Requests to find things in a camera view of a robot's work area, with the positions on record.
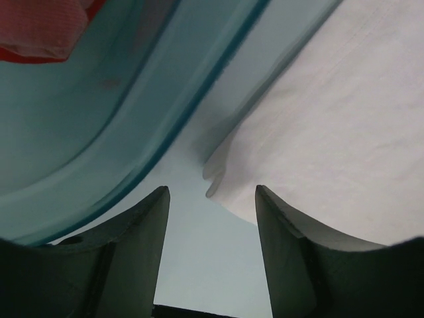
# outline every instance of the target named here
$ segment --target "red fabric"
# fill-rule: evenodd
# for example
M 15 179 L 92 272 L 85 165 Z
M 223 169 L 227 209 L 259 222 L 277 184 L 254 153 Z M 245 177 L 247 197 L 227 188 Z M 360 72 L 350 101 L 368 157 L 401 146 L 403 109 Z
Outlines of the red fabric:
M 0 0 L 0 61 L 66 61 L 106 0 Z

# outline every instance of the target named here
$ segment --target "white cloth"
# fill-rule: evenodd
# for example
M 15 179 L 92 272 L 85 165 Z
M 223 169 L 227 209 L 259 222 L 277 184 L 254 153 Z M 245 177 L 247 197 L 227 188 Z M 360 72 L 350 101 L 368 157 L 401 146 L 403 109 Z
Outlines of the white cloth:
M 362 239 L 423 235 L 423 31 L 422 0 L 344 0 L 209 159 L 207 196 L 255 223 L 264 184 Z

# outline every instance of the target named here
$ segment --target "teal plastic container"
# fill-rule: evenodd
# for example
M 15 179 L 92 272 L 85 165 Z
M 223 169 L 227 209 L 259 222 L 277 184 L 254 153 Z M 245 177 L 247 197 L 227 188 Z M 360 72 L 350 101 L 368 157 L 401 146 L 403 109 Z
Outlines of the teal plastic container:
M 43 244 L 121 200 L 267 2 L 108 0 L 67 62 L 0 62 L 0 237 Z

